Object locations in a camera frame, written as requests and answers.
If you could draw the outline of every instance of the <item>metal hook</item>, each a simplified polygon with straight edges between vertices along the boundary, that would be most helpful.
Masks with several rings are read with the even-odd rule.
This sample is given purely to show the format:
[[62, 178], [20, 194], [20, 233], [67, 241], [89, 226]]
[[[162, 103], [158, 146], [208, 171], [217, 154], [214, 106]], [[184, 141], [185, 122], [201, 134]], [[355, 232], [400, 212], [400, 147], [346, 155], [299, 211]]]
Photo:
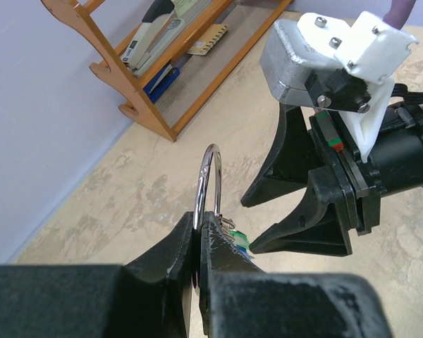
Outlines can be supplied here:
[[214, 213], [215, 215], [219, 215], [221, 213], [221, 152], [216, 144], [210, 144], [205, 151], [204, 158], [202, 159], [199, 180], [197, 181], [195, 209], [192, 216], [193, 231], [199, 233], [204, 223], [205, 197], [207, 195], [207, 187], [209, 184], [210, 169], [212, 167], [213, 158], [215, 169]]

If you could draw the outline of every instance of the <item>purple handle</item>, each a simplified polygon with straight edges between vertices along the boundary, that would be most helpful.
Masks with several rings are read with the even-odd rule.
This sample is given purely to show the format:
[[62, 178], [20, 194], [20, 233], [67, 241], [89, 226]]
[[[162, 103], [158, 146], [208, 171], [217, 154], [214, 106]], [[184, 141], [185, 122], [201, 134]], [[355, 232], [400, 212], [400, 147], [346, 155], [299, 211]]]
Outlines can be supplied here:
[[390, 11], [384, 16], [384, 22], [400, 30], [409, 18], [416, 0], [392, 0]]

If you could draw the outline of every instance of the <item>wooden rack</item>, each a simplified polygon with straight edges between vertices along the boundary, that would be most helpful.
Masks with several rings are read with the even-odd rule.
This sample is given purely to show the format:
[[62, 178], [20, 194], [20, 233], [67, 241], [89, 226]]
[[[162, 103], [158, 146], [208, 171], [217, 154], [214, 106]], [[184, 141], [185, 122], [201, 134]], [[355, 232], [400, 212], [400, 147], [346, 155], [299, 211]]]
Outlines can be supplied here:
[[[119, 106], [121, 112], [172, 142], [292, 0], [208, 1], [207, 7], [193, 18], [192, 23], [150, 68], [136, 78], [123, 64], [120, 55], [139, 26], [113, 48], [90, 15], [105, 0], [88, 0], [84, 5], [76, 0], [41, 0], [55, 18], [79, 32], [102, 56], [103, 61], [91, 63], [90, 69], [100, 80], [127, 99], [126, 103]], [[185, 69], [180, 70], [183, 79], [179, 81], [179, 77], [174, 81], [153, 104], [143, 90], [145, 85], [167, 63], [175, 64], [184, 57], [190, 46], [225, 11], [230, 13], [228, 19], [224, 19], [224, 23], [229, 26], [229, 36], [224, 38], [228, 39], [228, 43], [219, 42], [210, 51], [211, 56], [191, 57], [184, 65]], [[195, 78], [200, 73], [199, 70], [202, 71], [202, 78]]]

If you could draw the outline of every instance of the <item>beige tabletop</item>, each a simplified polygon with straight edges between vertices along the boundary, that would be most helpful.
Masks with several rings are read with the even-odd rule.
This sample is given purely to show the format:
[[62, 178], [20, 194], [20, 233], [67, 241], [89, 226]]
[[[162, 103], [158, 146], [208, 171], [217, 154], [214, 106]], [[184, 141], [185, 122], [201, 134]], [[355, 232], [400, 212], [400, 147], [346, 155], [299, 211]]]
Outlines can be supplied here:
[[[407, 30], [421, 42], [397, 72], [397, 81], [423, 90], [423, 28]], [[251, 209], [239, 203], [277, 127], [278, 103], [259, 66], [265, 41], [251, 50], [175, 144], [132, 125], [18, 263], [127, 263], [138, 257], [192, 210], [200, 162], [211, 143], [221, 147], [223, 158], [221, 210], [250, 240], [292, 211], [303, 191]], [[381, 225], [371, 235], [350, 235], [354, 254], [346, 258], [272, 253], [257, 256], [255, 263], [267, 272], [361, 275], [378, 291], [395, 336], [423, 337], [423, 189], [383, 199]], [[191, 337], [202, 337], [201, 325], [194, 298]]]

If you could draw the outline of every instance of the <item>light blue wall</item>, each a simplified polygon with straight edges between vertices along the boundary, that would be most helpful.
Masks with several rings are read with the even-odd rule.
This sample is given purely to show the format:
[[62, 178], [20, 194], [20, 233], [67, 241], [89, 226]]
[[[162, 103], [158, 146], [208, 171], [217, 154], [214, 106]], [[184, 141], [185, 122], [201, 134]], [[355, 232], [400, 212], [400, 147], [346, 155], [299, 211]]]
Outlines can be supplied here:
[[[391, 0], [295, 0], [289, 9], [301, 13], [315, 12], [334, 18], [356, 18], [363, 11], [383, 17]], [[417, 0], [407, 25], [423, 26], [423, 0]]]
[[[116, 43], [150, 2], [109, 0], [94, 19]], [[124, 98], [88, 68], [99, 60], [39, 1], [0, 1], [0, 263], [130, 124], [117, 109]]]

